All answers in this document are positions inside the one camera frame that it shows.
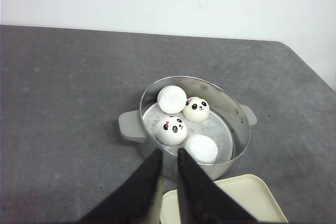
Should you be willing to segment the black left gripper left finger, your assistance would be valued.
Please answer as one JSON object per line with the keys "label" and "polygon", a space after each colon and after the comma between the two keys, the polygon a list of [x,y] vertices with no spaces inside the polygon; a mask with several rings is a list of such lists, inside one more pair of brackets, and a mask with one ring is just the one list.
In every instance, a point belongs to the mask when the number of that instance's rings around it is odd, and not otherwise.
{"label": "black left gripper left finger", "polygon": [[163,153],[156,149],[112,194],[79,223],[159,223],[163,196]]}

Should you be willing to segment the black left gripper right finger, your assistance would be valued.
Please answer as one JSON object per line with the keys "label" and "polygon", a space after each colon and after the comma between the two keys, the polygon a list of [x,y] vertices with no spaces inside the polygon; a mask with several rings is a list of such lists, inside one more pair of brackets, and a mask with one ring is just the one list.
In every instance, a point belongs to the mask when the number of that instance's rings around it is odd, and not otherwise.
{"label": "black left gripper right finger", "polygon": [[184,149],[178,150],[177,197],[181,223],[257,223],[221,190]]}

